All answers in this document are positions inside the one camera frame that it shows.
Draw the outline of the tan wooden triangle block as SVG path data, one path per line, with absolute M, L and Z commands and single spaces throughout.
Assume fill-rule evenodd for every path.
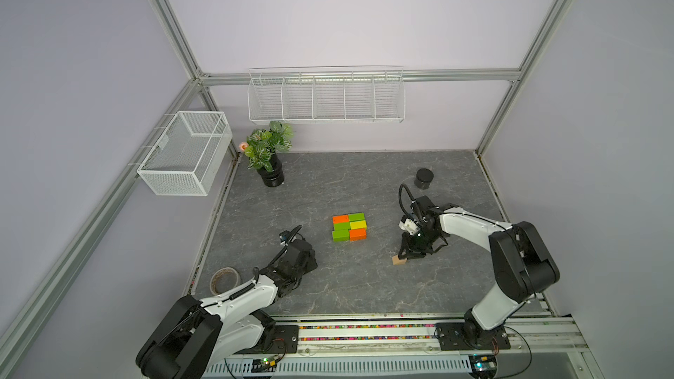
M 391 260 L 392 260 L 392 263 L 393 263 L 395 266 L 398 266 L 398 265 L 404 265 L 404 264 L 407 263 L 407 259 L 401 259 L 401 258 L 399 258 L 397 255 L 393 256 L 393 258 L 391 258 Z

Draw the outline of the green block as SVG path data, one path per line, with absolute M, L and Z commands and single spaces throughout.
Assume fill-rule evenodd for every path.
M 351 229 L 350 222 L 336 223 L 333 225 L 335 231 L 349 231 Z
M 362 212 L 349 214 L 349 221 L 350 222 L 364 221 L 364 220 L 365 220 L 365 215 Z
M 350 241 L 350 231 L 349 230 L 332 231 L 332 239 L 333 242 Z

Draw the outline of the orange block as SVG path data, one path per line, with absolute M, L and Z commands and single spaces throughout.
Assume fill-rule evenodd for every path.
M 358 229 L 349 230 L 349 240 L 350 241 L 365 240 L 367 237 L 368 237 L 368 233 L 367 233 L 366 228 L 358 228 Z
M 342 216 L 334 216 L 332 217 L 333 224 L 342 224 L 342 223 L 349 223 L 349 215 L 342 215 Z

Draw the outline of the yellow block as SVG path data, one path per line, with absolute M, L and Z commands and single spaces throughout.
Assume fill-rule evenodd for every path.
M 351 230 L 366 230 L 368 228 L 367 222 L 365 220 L 351 221 L 350 229 Z

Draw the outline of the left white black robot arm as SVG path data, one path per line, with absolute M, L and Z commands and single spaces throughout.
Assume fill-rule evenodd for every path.
M 291 237 L 254 277 L 217 296 L 186 295 L 168 310 L 136 356 L 147 378 L 200 378 L 206 369 L 263 342 L 275 326 L 264 309 L 287 296 L 318 266 L 312 245 Z

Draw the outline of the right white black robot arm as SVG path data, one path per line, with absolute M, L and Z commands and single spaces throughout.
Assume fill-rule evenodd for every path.
M 497 333 L 508 318 L 536 294 L 560 280 L 559 268 L 536 227 L 526 221 L 507 223 L 467 212 L 455 205 L 435 205 L 428 197 L 401 203 L 403 217 L 397 258 L 421 259 L 449 245 L 456 236 L 489 252 L 494 285 L 468 310 L 463 321 L 466 340 Z

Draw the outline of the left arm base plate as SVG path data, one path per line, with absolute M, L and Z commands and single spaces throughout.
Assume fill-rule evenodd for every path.
M 298 335 L 298 326 L 274 326 L 263 332 L 261 339 L 254 347 L 243 349 L 237 354 L 296 354 L 299 344 Z

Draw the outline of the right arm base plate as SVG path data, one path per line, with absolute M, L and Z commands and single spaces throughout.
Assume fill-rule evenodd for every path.
M 442 322 L 435 325 L 434 337 L 442 351 L 491 351 L 507 350 L 511 342 L 503 326 L 484 330 L 474 321 Z

